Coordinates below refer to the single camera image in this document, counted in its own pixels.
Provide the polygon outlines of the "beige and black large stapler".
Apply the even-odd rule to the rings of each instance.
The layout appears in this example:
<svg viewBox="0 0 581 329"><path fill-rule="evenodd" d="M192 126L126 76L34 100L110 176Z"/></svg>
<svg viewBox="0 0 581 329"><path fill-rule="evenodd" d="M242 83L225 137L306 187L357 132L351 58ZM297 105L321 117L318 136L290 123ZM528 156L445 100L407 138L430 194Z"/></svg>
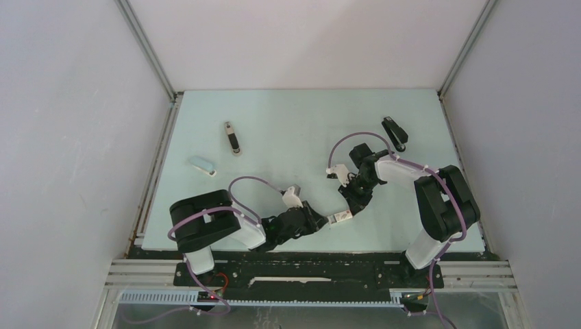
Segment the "beige and black large stapler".
<svg viewBox="0 0 581 329"><path fill-rule="evenodd" d="M242 151L233 125L229 121L226 121L224 123L224 128L232 154L235 156L240 156Z"/></svg>

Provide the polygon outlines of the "white staple box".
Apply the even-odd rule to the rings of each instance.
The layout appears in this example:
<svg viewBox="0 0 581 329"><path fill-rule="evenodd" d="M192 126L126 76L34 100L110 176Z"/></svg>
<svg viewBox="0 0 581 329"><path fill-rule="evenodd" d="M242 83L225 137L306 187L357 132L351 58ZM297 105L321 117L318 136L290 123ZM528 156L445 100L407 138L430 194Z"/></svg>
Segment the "white staple box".
<svg viewBox="0 0 581 329"><path fill-rule="evenodd" d="M352 215L350 210L338 212L338 213L335 213L335 214L328 217L330 225L335 225L337 223L348 221L352 218L353 218L353 215Z"/></svg>

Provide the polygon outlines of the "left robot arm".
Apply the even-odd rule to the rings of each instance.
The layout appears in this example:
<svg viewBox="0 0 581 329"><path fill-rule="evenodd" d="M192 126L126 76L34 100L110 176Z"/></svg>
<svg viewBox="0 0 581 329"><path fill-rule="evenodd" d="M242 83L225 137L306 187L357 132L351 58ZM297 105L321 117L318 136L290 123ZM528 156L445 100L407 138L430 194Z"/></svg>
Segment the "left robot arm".
<svg viewBox="0 0 581 329"><path fill-rule="evenodd" d="M238 208L226 190L218 190L175 202L169 209L173 227L168 238L185 257L190 276L209 285L217 276L211 245L232 238L253 252L270 252L291 239L314 234L329 223L307 201L299 198L300 188L282 191L287 210L278 216L255 222Z"/></svg>

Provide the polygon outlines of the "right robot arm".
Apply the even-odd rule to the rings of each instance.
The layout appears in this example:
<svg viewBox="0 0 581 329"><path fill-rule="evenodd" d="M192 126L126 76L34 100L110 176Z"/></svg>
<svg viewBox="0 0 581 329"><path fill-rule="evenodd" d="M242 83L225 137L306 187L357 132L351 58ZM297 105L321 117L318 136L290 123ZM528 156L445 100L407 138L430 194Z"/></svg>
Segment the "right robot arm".
<svg viewBox="0 0 581 329"><path fill-rule="evenodd" d="M422 229L403 253L398 276L406 286L417 286L426 277L425 268L452 243L463 240L481 218L463 174L454 165L435 171L404 160L389 149L371 151L365 143L355 146L349 156L357 172L336 164L328 165L326 173L340 182L338 191L353 215L369 204L377 185L393 183L414 192Z"/></svg>

